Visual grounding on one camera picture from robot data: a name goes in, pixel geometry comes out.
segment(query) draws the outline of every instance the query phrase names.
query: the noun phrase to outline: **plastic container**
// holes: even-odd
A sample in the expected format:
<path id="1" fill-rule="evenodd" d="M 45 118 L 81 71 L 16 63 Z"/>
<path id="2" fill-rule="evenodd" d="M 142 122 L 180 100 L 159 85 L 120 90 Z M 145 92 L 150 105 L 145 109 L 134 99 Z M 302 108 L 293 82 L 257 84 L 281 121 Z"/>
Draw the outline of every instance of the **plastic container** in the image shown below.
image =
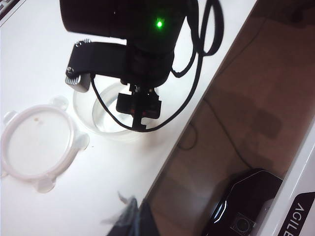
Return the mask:
<path id="1" fill-rule="evenodd" d="M 58 97 L 52 104 L 5 115 L 6 127 L 1 136 L 2 177 L 9 174 L 30 182 L 41 193 L 55 186 L 56 177 L 90 141 L 65 112 L 67 106 L 68 101 Z"/>
<path id="2" fill-rule="evenodd" d="M 95 85 L 100 96 L 109 110 L 124 124 L 132 126 L 132 116 L 116 111 L 118 93 L 131 94 L 129 86 L 120 82 L 113 82 L 104 77 L 95 80 Z M 142 135 L 139 132 L 125 129 L 118 125 L 110 115 L 103 109 L 97 99 L 92 86 L 87 92 L 77 92 L 73 94 L 73 108 L 78 118 L 91 131 L 106 138 L 118 141 L 129 141 Z M 143 119 L 143 124 L 149 124 L 148 119 Z"/>

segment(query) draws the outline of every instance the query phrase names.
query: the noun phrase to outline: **wire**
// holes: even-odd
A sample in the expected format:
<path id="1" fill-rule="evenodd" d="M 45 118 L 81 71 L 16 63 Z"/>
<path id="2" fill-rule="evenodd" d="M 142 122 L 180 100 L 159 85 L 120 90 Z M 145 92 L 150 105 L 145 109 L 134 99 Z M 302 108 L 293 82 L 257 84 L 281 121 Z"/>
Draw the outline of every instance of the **wire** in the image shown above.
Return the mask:
<path id="1" fill-rule="evenodd" d="M 229 132 L 227 131 L 225 125 L 221 122 L 221 120 L 219 119 L 216 111 L 213 109 L 212 105 L 210 104 L 209 101 L 207 101 L 205 98 L 203 99 L 203 101 L 205 103 L 207 103 L 208 107 L 210 108 L 210 110 L 212 111 L 212 113 L 214 114 L 215 118 L 217 119 L 217 121 L 219 122 L 220 126 L 222 127 L 224 133 L 226 134 L 227 138 L 229 139 L 230 143 L 232 144 L 236 154 L 239 156 L 239 158 L 241 159 L 241 161 L 250 169 L 254 169 L 253 166 L 247 161 L 244 159 L 244 157 L 241 155 L 241 153 L 239 152 L 239 150 L 237 149 L 234 141 L 232 140 L 232 137 L 231 135 L 229 134 Z"/>
<path id="2" fill-rule="evenodd" d="M 195 138 L 194 138 L 194 141 L 192 143 L 192 145 L 190 147 L 183 147 L 180 143 L 177 144 L 177 147 L 180 149 L 180 150 L 183 150 L 183 151 L 188 151 L 188 150 L 192 150 L 197 142 L 198 142 L 198 131 L 197 131 L 197 128 L 190 122 L 189 125 L 192 127 L 194 133 L 195 133 Z"/>
<path id="3" fill-rule="evenodd" d="M 198 62 L 197 62 L 197 69 L 195 73 L 195 78 L 193 81 L 193 84 L 191 86 L 190 92 L 183 102 L 183 104 L 179 107 L 179 109 L 171 115 L 168 119 L 166 119 L 164 122 L 161 124 L 157 125 L 156 127 L 149 128 L 149 129 L 144 129 L 144 130 L 136 130 L 138 132 L 152 132 L 155 130 L 158 130 L 168 124 L 170 121 L 172 121 L 185 107 L 186 105 L 190 102 L 196 88 L 199 82 L 200 78 L 200 73 L 201 73 L 201 67 L 202 67 L 202 62 L 203 62 L 203 57 L 204 56 L 210 56 L 213 55 L 220 47 L 223 39 L 223 30 L 224 30 L 224 22 L 223 22 L 223 12 L 221 5 L 219 3 L 219 0 L 207 0 L 206 6 L 205 6 L 205 11 L 203 15 L 203 20 L 202 20 L 202 25 L 201 25 L 201 33 L 199 36 L 198 29 L 199 29 L 199 23 L 198 23 L 198 1 L 197 0 L 191 0 L 191 13 L 189 14 L 190 17 L 188 18 L 188 24 L 191 30 L 191 39 L 194 44 L 194 48 L 196 49 L 196 52 L 198 52 Z M 204 43 L 205 43 L 205 35 L 206 35 L 206 30 L 207 30 L 207 24 L 208 24 L 208 18 L 209 18 L 209 13 L 210 9 L 213 7 L 214 10 L 214 16 L 215 16 L 215 33 L 216 35 L 214 36 L 214 40 L 212 43 L 212 46 L 210 50 L 205 53 L 204 52 Z M 96 89 L 95 86 L 95 78 L 91 78 L 91 84 L 93 87 L 93 90 L 101 104 L 101 106 L 104 108 L 104 110 L 111 116 L 111 118 L 121 127 L 128 129 L 128 130 L 133 130 L 135 131 L 132 127 L 127 126 L 123 123 L 121 123 L 111 112 L 110 110 L 106 107 L 105 103 L 103 102 L 101 96 L 99 95 L 99 92 Z"/>
<path id="4" fill-rule="evenodd" d="M 192 49 L 192 55 L 190 57 L 190 60 L 189 60 L 189 63 L 188 65 L 186 66 L 186 68 L 184 70 L 182 70 L 181 72 L 176 72 L 173 68 L 171 69 L 171 72 L 173 73 L 173 75 L 176 77 L 176 78 L 181 78 L 183 77 L 184 75 L 186 75 L 186 73 L 190 70 L 193 62 L 195 61 L 195 58 L 196 58 L 196 49 L 195 47 L 193 47 Z"/>
<path id="5" fill-rule="evenodd" d="M 253 38 L 246 44 L 246 46 L 244 48 L 242 48 L 234 57 L 232 60 L 230 60 L 230 62 L 226 65 L 226 67 L 224 67 L 223 69 L 219 70 L 218 74 L 216 75 L 219 76 L 220 74 L 222 74 L 237 58 L 239 55 L 241 55 L 245 49 L 247 49 L 254 41 L 255 39 L 259 36 L 262 28 L 264 27 L 265 23 L 267 22 L 268 18 L 271 16 L 271 14 L 274 12 L 276 5 L 280 2 L 281 0 L 277 0 L 273 7 L 271 8 L 270 12 L 265 16 L 263 22 L 261 23 L 261 25 L 258 28 L 257 33 L 253 36 Z"/>

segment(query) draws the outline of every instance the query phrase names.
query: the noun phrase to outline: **white surface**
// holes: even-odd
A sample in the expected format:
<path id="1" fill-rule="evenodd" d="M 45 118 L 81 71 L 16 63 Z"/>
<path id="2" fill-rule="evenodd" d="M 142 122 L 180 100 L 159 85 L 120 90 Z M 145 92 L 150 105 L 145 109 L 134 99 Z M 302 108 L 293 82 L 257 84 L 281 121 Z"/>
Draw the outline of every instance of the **white surface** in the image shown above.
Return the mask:
<path id="1" fill-rule="evenodd" d="M 20 0 L 12 7 L 12 9 L 0 20 L 0 25 L 2 25 L 7 19 L 10 18 L 10 16 L 25 2 L 26 0 Z"/>
<path id="2" fill-rule="evenodd" d="M 292 162 L 280 190 L 258 232 L 258 236 L 278 236 L 295 197 L 315 192 L 315 119 Z M 315 235 L 315 202 L 300 236 Z"/>
<path id="3" fill-rule="evenodd" d="M 15 125 L 10 137 L 5 136 L 2 140 L 8 141 L 7 161 L 17 172 L 37 175 L 62 158 L 72 131 L 63 116 L 40 110 Z"/>
<path id="4" fill-rule="evenodd" d="M 255 2 L 221 0 L 225 20 L 221 48 L 214 56 L 204 59 L 195 95 L 167 126 L 130 142 L 112 141 L 89 133 L 88 148 L 77 155 L 56 187 L 47 194 L 38 194 L 11 177 L 1 181 L 1 235 L 106 235 L 111 226 L 101 221 L 124 207 L 117 191 L 124 196 L 134 195 L 139 203 L 146 196 Z M 200 1 L 200 18 L 204 3 Z M 213 34 L 212 19 L 209 28 L 208 39 Z M 72 104 L 73 89 L 64 84 L 64 73 L 73 44 L 84 38 L 124 43 L 66 32 L 58 0 L 27 0 L 1 27 L 2 114 L 44 104 L 60 94 Z M 174 68 L 180 70 L 191 55 L 186 21 L 175 54 Z M 195 68 L 196 61 L 185 77 L 177 79 L 170 75 L 159 87 L 161 116 L 153 125 L 165 120 L 182 104 L 191 88 Z M 72 107 L 67 112 L 78 120 Z"/>

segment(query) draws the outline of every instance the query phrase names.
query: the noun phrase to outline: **green light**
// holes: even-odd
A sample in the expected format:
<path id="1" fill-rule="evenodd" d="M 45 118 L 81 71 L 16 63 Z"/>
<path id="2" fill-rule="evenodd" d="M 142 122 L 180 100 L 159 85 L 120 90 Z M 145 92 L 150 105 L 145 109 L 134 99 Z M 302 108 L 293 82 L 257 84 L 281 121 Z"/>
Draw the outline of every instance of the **green light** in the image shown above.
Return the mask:
<path id="1" fill-rule="evenodd" d="M 162 21 L 159 21 L 159 22 L 157 23 L 157 27 L 159 27 L 159 28 L 161 28 L 162 25 L 163 25 Z"/>
<path id="2" fill-rule="evenodd" d="M 162 18 L 157 18 L 156 20 L 156 27 L 160 30 L 164 26 L 164 19 Z"/>

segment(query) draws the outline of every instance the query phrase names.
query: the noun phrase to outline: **round lid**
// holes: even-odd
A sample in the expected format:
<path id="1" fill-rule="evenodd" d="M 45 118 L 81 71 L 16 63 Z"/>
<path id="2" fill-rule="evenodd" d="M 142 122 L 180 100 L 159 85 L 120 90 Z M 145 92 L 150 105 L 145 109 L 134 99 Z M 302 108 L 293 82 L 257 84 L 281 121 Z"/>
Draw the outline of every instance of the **round lid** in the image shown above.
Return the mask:
<path id="1" fill-rule="evenodd" d="M 132 126 L 131 115 L 119 113 L 116 110 L 117 97 L 119 93 L 131 94 L 129 86 L 120 82 L 112 82 L 108 78 L 96 80 L 96 87 L 99 95 L 112 114 L 123 124 Z M 117 141 L 129 141 L 142 135 L 139 132 L 128 130 L 118 125 L 111 116 L 104 110 L 97 99 L 95 92 L 90 88 L 87 92 L 75 91 L 73 94 L 73 108 L 78 118 L 91 131 Z M 148 125 L 152 119 L 143 118 L 142 123 Z"/>
<path id="2" fill-rule="evenodd" d="M 1 165 L 22 180 L 52 181 L 73 160 L 74 123 L 61 108 L 65 104 L 39 105 L 21 113 L 11 112 L 1 137 Z"/>

